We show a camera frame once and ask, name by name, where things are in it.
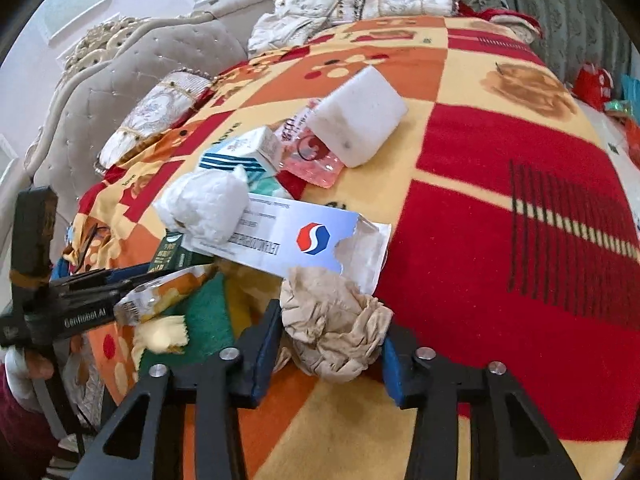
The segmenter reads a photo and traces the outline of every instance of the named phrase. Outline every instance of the cushion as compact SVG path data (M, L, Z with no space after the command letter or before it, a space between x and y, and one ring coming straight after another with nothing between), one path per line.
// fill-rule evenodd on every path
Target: cushion
M297 16L307 16L309 18L319 18L324 12L324 0L316 6L316 0L275 0L276 13L279 7L287 7L288 14ZM356 0L333 0L335 5L329 14L330 25L340 23L351 23L358 19L356 11Z
M382 16L455 16L459 0L364 0L360 18Z
M117 162L123 164L159 140L177 121L186 120L199 106L211 81L187 70L171 72L154 86L124 119L98 154L95 169L104 176Z
M314 34L327 28L327 18L285 14L264 14L255 24L247 43L249 58L268 50L304 45Z

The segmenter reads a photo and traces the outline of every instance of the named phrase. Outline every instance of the orange blanket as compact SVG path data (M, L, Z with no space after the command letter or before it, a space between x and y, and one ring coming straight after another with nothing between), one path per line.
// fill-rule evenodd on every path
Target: orange blanket
M393 224L376 294L396 321L455 361L504 361L582 477L609 480L640 392L638 240L589 121L507 28L381 18L230 70L183 128L112 168L82 199L74 248L94 224L105 227L84 268L149 261L164 234L150 204L203 150L280 124L367 65L408 114L370 162L345 169L331 189L306 186L302 200ZM264 275L238 267L230 275L232 304L277 293ZM104 327L90 340L119 401L136 379L130 331ZM188 410L188 428L192 417ZM289 365L263 405L240 414L248 471L259 480L402 478L414 418L375 380L334 386ZM468 435L464 417L460 428ZM187 431L188 447L192 438ZM467 459L463 446L461 471Z

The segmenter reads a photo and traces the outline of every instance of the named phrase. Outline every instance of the white wall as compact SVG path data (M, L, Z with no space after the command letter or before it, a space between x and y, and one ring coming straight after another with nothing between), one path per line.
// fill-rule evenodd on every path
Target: white wall
M170 18L189 14L192 0L111 0L83 16L69 34L47 44L35 23L25 26L0 66L0 134L23 156L44 123L49 101L62 69L56 60L97 23L116 13L138 18Z

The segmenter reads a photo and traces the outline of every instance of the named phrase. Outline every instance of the red gift bag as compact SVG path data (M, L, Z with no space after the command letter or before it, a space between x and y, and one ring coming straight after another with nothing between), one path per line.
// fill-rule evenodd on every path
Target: red gift bag
M603 112L604 103L611 101L612 90L611 74L593 63L585 63L575 79L573 93L591 108Z

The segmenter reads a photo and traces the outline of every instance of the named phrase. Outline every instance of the red and blue logo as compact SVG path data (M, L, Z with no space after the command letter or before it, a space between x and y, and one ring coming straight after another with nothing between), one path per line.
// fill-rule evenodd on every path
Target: red and blue logo
M329 231L322 224L305 225L298 233L296 243L305 254L318 254L324 251L329 243Z

